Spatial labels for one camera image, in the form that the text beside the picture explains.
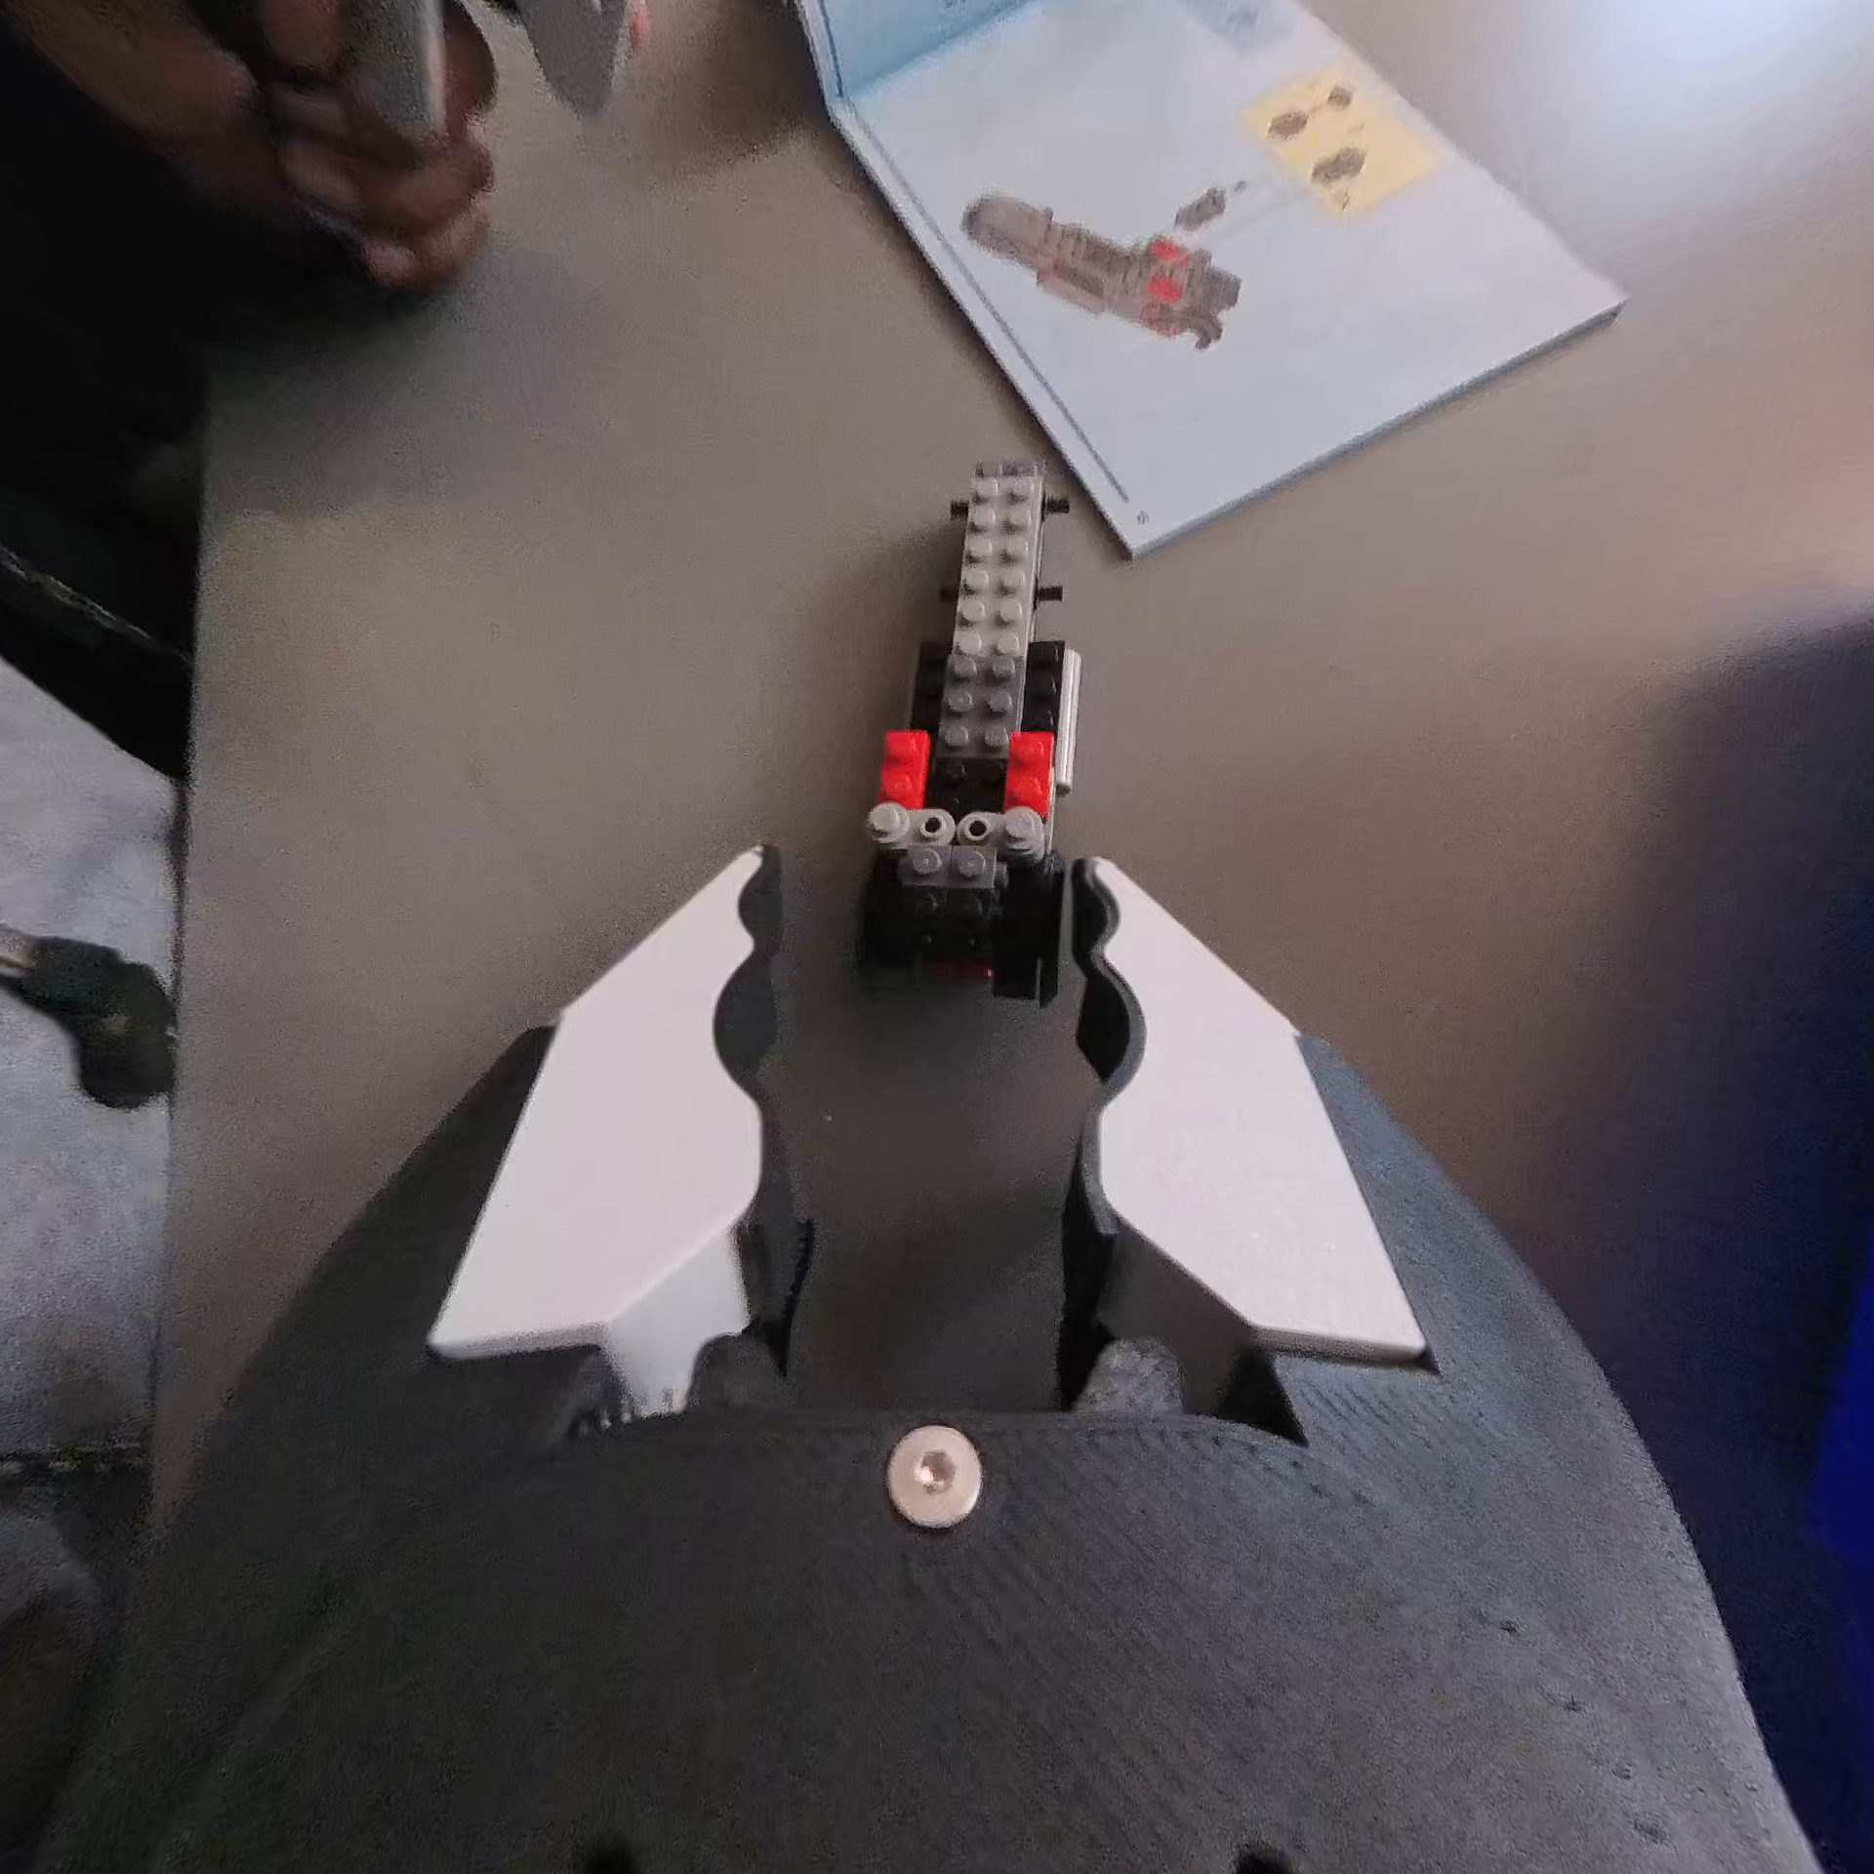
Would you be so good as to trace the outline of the brick instruction booklet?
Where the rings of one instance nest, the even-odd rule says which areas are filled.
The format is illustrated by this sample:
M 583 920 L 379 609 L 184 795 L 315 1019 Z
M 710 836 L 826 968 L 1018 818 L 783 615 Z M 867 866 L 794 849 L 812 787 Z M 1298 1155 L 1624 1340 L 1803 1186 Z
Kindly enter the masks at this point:
M 1626 302 L 1303 6 L 789 6 L 860 164 L 1132 554 Z

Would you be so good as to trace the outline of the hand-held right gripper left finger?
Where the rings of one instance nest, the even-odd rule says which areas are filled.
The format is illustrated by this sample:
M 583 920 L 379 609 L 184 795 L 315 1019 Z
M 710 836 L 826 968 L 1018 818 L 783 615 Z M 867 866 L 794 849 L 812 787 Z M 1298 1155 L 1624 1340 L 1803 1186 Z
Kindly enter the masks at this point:
M 747 849 L 553 1018 L 431 1317 L 444 1358 L 598 1348 L 625 1414 L 682 1414 L 716 1340 L 788 1364 L 812 1224 L 761 1086 L 775 950 L 783 853 Z

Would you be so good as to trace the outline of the grey brick model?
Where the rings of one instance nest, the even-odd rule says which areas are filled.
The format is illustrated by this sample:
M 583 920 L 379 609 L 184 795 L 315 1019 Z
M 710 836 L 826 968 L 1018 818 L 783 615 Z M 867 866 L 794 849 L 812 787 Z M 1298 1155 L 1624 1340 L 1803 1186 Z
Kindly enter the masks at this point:
M 1069 515 L 1048 468 L 988 455 L 960 526 L 946 634 L 907 673 L 900 729 L 932 736 L 926 812 L 867 812 L 867 880 L 860 897 L 860 965 L 867 976 L 988 982 L 990 998 L 1048 1008 L 1064 965 L 1069 856 L 1056 807 L 1075 793 L 1085 658 L 1040 633 L 1064 599 L 1048 582 L 1048 526 Z M 1001 812 L 1009 737 L 1055 729 L 1055 818 Z

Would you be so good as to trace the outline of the person's left forearm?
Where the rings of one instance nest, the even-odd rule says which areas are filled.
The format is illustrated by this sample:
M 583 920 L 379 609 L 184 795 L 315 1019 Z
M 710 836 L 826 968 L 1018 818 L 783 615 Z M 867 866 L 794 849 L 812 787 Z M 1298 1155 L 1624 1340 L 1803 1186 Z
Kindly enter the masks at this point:
M 7 30 L 199 198 L 291 228 L 250 68 L 173 0 L 7 0 Z

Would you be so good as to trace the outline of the person's black jacket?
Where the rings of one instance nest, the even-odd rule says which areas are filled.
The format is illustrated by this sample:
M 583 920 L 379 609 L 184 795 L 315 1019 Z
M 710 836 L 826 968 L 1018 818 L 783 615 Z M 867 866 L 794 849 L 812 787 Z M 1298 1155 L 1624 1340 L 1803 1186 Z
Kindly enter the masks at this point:
M 162 779 L 190 777 L 199 361 L 98 299 L 0 291 L 0 653 Z

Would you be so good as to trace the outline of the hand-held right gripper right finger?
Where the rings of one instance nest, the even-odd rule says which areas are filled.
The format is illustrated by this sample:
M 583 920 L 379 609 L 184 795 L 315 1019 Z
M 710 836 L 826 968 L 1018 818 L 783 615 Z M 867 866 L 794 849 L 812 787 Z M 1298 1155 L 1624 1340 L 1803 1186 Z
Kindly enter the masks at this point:
M 1149 1347 L 1170 1414 L 1289 1414 L 1272 1358 L 1431 1373 L 1303 1033 L 1122 864 L 1075 864 L 1094 1106 L 1064 1208 L 1056 1394 Z

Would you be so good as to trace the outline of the grey desk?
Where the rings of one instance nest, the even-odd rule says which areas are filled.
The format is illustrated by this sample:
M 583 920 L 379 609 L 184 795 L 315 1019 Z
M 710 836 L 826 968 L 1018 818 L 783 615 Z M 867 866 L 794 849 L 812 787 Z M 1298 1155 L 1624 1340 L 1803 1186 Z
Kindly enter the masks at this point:
M 1871 1224 L 1871 6 L 1318 6 L 1612 329 L 1124 557 L 1069 853 L 1339 1047 L 1624 1390 L 1788 1792 L 1871 1867 L 1808 1476 Z M 783 6 L 652 6 L 576 125 L 486 25 L 459 291 L 210 394 L 155 1466 L 319 1255 L 724 856 L 788 864 L 799 1390 L 1030 1406 L 1077 968 L 855 968 L 880 736 L 1028 407 Z

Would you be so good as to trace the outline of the person's left hand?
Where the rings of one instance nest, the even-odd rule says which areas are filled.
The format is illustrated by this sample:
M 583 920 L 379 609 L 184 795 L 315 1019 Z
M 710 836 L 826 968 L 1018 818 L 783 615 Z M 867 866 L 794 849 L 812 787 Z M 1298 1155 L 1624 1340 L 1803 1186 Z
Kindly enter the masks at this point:
M 468 6 L 414 6 L 420 125 L 363 73 L 373 14 L 406 6 L 238 0 L 207 6 L 256 76 L 256 117 L 286 210 L 340 241 L 373 285 L 446 285 L 486 232 L 494 155 L 485 115 L 500 73 Z

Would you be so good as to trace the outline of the person's grey shirt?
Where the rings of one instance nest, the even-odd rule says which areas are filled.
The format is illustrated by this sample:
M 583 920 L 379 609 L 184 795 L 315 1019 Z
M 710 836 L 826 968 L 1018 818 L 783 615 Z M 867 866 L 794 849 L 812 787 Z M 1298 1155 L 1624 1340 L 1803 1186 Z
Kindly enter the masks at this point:
M 0 678 L 0 912 L 173 985 L 173 787 Z M 168 1106 L 102 1109 L 73 1039 L 0 1011 L 0 1445 L 7 1457 L 138 1446 L 162 1307 Z

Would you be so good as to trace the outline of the blue plastic bin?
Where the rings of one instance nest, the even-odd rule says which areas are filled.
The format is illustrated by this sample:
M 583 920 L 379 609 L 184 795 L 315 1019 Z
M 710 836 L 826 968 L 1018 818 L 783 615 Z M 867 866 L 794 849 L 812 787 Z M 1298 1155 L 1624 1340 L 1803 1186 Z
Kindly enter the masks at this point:
M 1874 1853 L 1874 1271 L 1866 1271 L 1812 1472 L 1812 1535 L 1827 1587 L 1825 1679 L 1839 1731 L 1844 1863 Z

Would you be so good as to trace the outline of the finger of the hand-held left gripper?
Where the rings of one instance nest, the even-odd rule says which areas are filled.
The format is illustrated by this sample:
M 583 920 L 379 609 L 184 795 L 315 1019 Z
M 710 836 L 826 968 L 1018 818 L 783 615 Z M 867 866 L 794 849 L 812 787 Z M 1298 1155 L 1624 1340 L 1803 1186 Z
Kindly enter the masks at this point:
M 552 91 L 580 117 L 605 115 L 622 59 L 644 51 L 644 0 L 521 0 Z

